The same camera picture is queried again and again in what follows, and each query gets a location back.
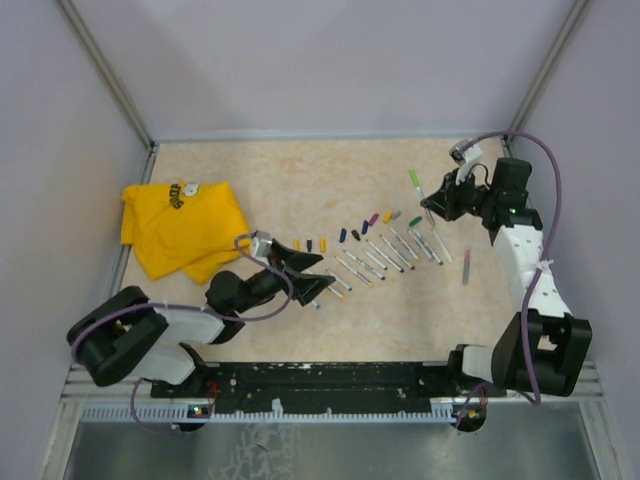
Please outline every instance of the gray floor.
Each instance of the gray floor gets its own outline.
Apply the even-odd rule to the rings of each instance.
[[[65,478],[599,478],[577,405],[490,405],[488,415],[475,434],[448,425],[212,424],[154,436],[132,424],[87,423]]]

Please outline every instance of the yellow fabric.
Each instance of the yellow fabric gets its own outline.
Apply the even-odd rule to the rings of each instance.
[[[227,183],[134,185],[122,199],[120,240],[151,280],[183,269],[203,284],[240,256],[233,241],[249,226]]]

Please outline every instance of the wooden table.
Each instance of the wooden table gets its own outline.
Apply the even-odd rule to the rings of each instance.
[[[454,139],[260,141],[163,144],[151,183],[229,182],[252,229],[270,232],[285,245],[312,238],[318,251],[327,239],[324,266],[353,286],[344,300],[323,292],[320,310],[292,304],[278,317],[248,324],[224,345],[198,348],[207,361],[437,361],[446,360],[458,343],[493,345],[513,315],[506,272],[477,218],[454,223],[436,220],[453,263],[416,263],[404,274],[388,270],[386,281],[368,288],[334,258],[343,248],[364,257],[365,242],[350,235],[338,242],[342,227],[360,230],[374,213],[401,210],[393,222],[406,233],[408,222],[423,213],[409,178],[415,168],[425,193],[435,191],[442,176],[455,167],[448,155]],[[482,144],[491,170],[501,156],[497,141]],[[428,223],[419,229],[433,240]],[[366,238],[382,245],[392,240],[382,218]],[[462,285],[463,252],[472,250],[471,276]],[[246,278],[250,262],[227,268]],[[152,298],[202,305],[207,285],[176,272],[152,282],[135,255],[129,258],[123,286],[139,285]],[[283,300],[248,313],[266,313]]]

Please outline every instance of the gray wall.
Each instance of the gray wall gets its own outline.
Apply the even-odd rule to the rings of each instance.
[[[0,478],[30,479],[145,158],[52,1],[0,14]]]
[[[554,273],[575,315],[591,320],[607,398],[640,476],[640,3],[595,1],[524,130],[558,157],[565,202]],[[550,222],[547,160],[534,161],[533,202]]]
[[[151,135],[184,140],[502,128],[573,0],[75,3]]]

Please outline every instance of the metal beam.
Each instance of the metal beam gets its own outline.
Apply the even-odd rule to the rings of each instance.
[[[551,45],[551,49],[549,50],[549,53],[547,53],[547,56],[540,67],[540,70],[538,70],[538,73],[529,87],[529,93],[527,93],[527,96],[520,105],[516,116],[511,122],[509,130],[520,130],[531,115],[533,107],[535,107],[538,102],[542,91],[558,65],[558,60],[569,46],[573,35],[584,20],[590,5],[591,0],[576,0],[573,4],[564,25],[560,29],[558,36],[553,42],[553,45]]]
[[[107,59],[91,35],[91,32],[87,28],[87,25],[82,19],[76,6],[71,0],[55,0],[55,2],[60,7],[62,15],[69,23],[71,30],[87,53],[89,60],[98,73],[98,76],[104,83],[105,87],[107,87],[107,90],[109,90],[113,100],[116,102],[116,105],[131,128],[133,128],[133,130],[138,134],[138,137],[146,148],[153,147],[153,139],[149,135],[140,113],[126,94],[124,86],[118,81],[118,77],[116,76],[113,68],[109,65],[109,62],[107,62]]]

